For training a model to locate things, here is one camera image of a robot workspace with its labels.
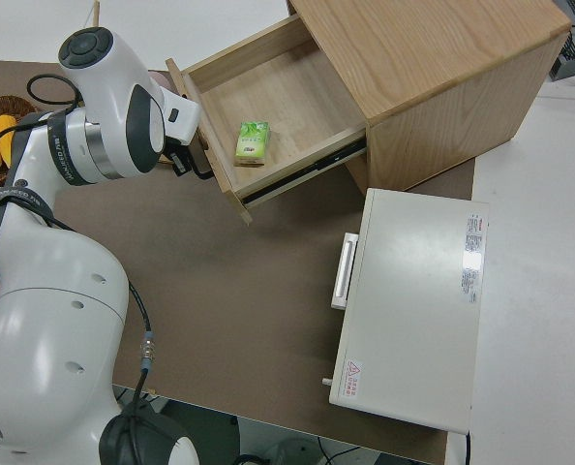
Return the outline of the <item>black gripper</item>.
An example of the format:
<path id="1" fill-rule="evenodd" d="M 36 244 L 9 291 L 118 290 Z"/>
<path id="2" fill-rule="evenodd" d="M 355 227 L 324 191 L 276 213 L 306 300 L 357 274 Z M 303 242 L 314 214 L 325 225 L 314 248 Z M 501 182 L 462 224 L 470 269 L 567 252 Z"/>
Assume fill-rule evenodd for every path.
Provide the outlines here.
<path id="1" fill-rule="evenodd" d="M 189 147 L 178 140 L 167 138 L 163 155 L 171 161 L 176 176 L 182 176 L 193 170 Z"/>

